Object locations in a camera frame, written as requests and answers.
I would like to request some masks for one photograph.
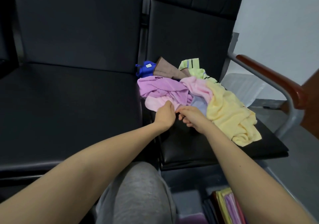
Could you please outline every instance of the person's left hand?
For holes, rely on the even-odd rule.
[[[160,124],[163,131],[168,130],[175,122],[175,110],[171,101],[166,101],[165,105],[157,110],[154,123]]]

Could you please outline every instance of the gray pants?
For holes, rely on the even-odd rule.
[[[96,224],[174,224],[176,207],[167,184],[148,163],[126,167],[102,194]]]

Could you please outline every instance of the forearm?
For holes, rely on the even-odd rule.
[[[312,223],[285,189],[217,126],[209,125],[205,135],[249,223]]]
[[[153,123],[69,157],[3,202],[2,223],[78,223],[115,176],[161,132]]]

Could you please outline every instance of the person's right hand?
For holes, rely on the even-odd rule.
[[[205,133],[207,126],[212,124],[197,107],[181,106],[176,110],[176,113],[179,113],[179,120],[183,120],[183,123],[186,123],[188,127],[195,128],[199,133]]]

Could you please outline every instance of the person's right arm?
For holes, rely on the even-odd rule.
[[[196,107],[177,109],[179,119],[208,139],[234,195],[252,223],[314,223],[306,211],[255,161]]]

